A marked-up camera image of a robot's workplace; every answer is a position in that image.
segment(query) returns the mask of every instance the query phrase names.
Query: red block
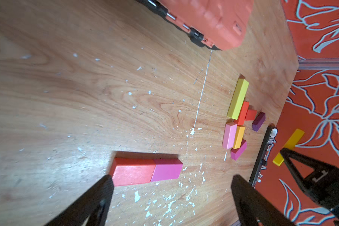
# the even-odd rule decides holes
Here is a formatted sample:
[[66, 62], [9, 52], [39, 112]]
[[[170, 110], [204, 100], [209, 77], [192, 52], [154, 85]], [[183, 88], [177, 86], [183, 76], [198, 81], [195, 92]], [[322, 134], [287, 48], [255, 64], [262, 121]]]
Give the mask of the red block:
[[245, 121], [255, 120], [256, 115], [257, 115], [257, 111], [256, 110], [248, 109], [247, 113], [246, 113]]
[[149, 183], [156, 163], [153, 160], [114, 158], [109, 174], [114, 186]]
[[243, 125], [245, 122], [245, 118], [246, 118], [246, 113], [247, 113], [247, 109], [249, 108], [249, 102], [244, 101], [244, 103], [242, 104], [241, 107], [241, 111], [239, 114], [239, 118], [237, 120], [234, 120], [235, 123], [237, 123], [238, 125]]
[[156, 159], [151, 181], [172, 180], [180, 176], [183, 163], [177, 159]]

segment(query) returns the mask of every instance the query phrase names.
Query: orange case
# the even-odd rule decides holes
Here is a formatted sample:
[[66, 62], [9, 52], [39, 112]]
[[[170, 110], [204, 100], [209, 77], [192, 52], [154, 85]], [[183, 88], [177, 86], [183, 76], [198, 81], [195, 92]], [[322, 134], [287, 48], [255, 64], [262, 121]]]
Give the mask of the orange case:
[[202, 43], [228, 50], [241, 45], [252, 12], [253, 0], [159, 0], [167, 8], [166, 19], [186, 33], [194, 28]]

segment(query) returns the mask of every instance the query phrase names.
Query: yellow block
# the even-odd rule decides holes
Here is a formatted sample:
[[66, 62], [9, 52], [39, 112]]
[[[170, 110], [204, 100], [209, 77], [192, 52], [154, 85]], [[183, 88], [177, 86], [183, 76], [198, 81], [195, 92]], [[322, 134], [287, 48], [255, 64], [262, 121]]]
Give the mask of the yellow block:
[[238, 125], [236, 128], [236, 134], [235, 134], [235, 142], [233, 149], [237, 149], [241, 147], [242, 138], [244, 137], [245, 132], [245, 126], [244, 125]]
[[281, 163], [284, 161], [284, 158], [281, 156], [280, 152], [276, 155], [276, 157], [273, 160], [273, 163], [277, 166], [280, 166]]
[[284, 145], [285, 148], [293, 150], [295, 145], [299, 142], [299, 140], [303, 137], [304, 131], [301, 129], [296, 129], [295, 132], [291, 135], [289, 140], [287, 140], [286, 144]]
[[[295, 145], [299, 142], [299, 140], [303, 137], [304, 131], [301, 129], [296, 129], [295, 132], [291, 135], [291, 137], [287, 140], [287, 142], [284, 145], [284, 148], [293, 150], [295, 148]], [[277, 166], [280, 166], [284, 161], [284, 158], [281, 156], [280, 153], [276, 155], [276, 157], [273, 160], [273, 163]]]
[[227, 117], [235, 120], [238, 119], [248, 87], [249, 82], [245, 79], [239, 79], [237, 81], [234, 95], [232, 96], [230, 107], [228, 108]]

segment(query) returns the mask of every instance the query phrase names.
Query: orange patterned fabric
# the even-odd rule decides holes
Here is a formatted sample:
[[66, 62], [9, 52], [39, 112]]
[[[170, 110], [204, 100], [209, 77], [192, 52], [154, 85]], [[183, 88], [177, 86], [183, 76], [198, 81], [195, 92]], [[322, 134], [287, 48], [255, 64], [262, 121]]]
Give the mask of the orange patterned fabric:
[[[295, 151], [339, 168], [339, 71], [301, 70], [294, 79], [282, 110], [276, 143], [269, 148], [256, 189], [297, 225], [334, 226], [334, 216], [317, 206], [298, 188], [286, 165], [272, 163], [298, 128], [305, 131]], [[312, 169], [296, 164], [303, 176]]]
[[282, 0], [299, 59], [339, 57], [339, 0]]

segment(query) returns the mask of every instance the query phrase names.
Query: orange plastic case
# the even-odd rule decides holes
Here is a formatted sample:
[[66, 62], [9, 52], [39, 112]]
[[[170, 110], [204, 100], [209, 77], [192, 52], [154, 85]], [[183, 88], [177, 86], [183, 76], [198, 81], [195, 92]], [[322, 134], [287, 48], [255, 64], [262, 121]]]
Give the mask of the orange plastic case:
[[211, 49], [241, 45], [253, 0], [137, 0]]

